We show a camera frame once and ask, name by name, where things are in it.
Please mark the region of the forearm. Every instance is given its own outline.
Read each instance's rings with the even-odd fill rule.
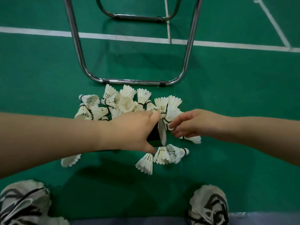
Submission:
[[[233,142],[300,166],[300,121],[269,117],[232,119]]]
[[[109,147],[107,121],[0,113],[0,177]]]

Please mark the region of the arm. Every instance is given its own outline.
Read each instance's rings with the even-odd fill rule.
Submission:
[[[210,136],[239,143],[300,166],[300,121],[270,117],[226,117],[206,110],[179,115],[171,124],[176,137]]]
[[[71,155],[100,150],[155,152],[146,141],[160,113],[112,121],[0,113],[0,178]]]

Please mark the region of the floor marking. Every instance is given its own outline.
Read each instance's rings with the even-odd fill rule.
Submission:
[[[167,0],[165,0],[165,8],[166,8],[166,16],[168,16],[169,13],[168,13],[168,2],[167,2]],[[168,32],[169,43],[171,43],[170,22],[169,21],[167,21],[167,32]]]
[[[17,27],[0,27],[2,33],[13,34],[30,34],[30,35],[45,35],[45,36],[58,36],[58,37],[72,37],[69,31],[53,31],[53,30],[41,30],[41,29],[29,29],[29,28],[17,28]],[[124,35],[106,35],[95,33],[79,33],[81,38],[89,39],[104,39],[104,40],[118,40],[118,41],[130,41],[130,42],[142,42],[142,43],[160,43],[169,44],[169,39],[151,38],[151,37],[136,37],[136,36],[124,36]],[[171,39],[173,44],[186,45],[187,40]],[[300,53],[300,48],[285,47],[285,46],[268,46],[268,45],[252,45],[242,43],[228,43],[228,42],[208,42],[208,41],[194,41],[195,46],[208,46],[208,47],[220,47],[220,48],[235,48],[235,49],[251,49],[251,50],[266,50],[266,51],[282,51],[282,52],[294,52]]]
[[[187,40],[172,39],[172,44],[186,45]],[[194,41],[194,46],[209,46],[222,48],[236,48],[249,50],[268,50],[268,51],[283,51],[300,53],[300,48],[285,47],[285,46],[268,46],[268,45],[252,45],[243,43],[229,43],[229,42],[208,42],[208,41]]]
[[[254,3],[258,3],[262,10],[265,12],[265,14],[267,15],[267,17],[269,18],[269,20],[271,21],[273,27],[275,28],[277,34],[279,35],[279,37],[281,38],[283,44],[286,47],[291,47],[290,43],[287,41],[287,38],[285,37],[285,35],[283,34],[283,31],[281,30],[280,26],[278,25],[278,23],[275,21],[275,19],[273,18],[272,14],[270,13],[270,11],[268,10],[268,8],[265,6],[265,4],[263,3],[262,0],[254,0]]]

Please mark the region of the pile of shuttlecocks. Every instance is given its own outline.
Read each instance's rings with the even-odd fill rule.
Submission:
[[[134,96],[137,94],[137,101],[134,101]],[[134,90],[128,85],[124,85],[123,89],[118,92],[112,86],[106,85],[103,98],[100,99],[97,95],[80,95],[79,99],[82,102],[79,110],[75,115],[75,119],[83,120],[101,120],[109,121],[108,115],[111,115],[111,120],[127,112],[136,112],[140,110],[160,111],[166,130],[171,130],[169,124],[182,112],[178,106],[182,103],[180,98],[170,95],[169,97],[155,98],[154,103],[149,99],[151,92],[146,89]],[[190,137],[181,139],[190,140],[195,144],[201,143],[201,137]],[[179,161],[189,154],[187,148],[175,147],[171,144],[166,147],[159,147],[155,155],[146,153],[136,164],[136,168],[152,174],[153,163],[168,164],[179,163]],[[79,159],[81,154],[63,158],[61,163],[63,167],[73,166]]]

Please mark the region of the person's left hand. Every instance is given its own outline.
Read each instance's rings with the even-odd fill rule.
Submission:
[[[111,149],[155,153],[156,150],[147,142],[147,137],[160,119],[160,112],[124,113],[107,122],[107,132],[110,133],[107,144]]]

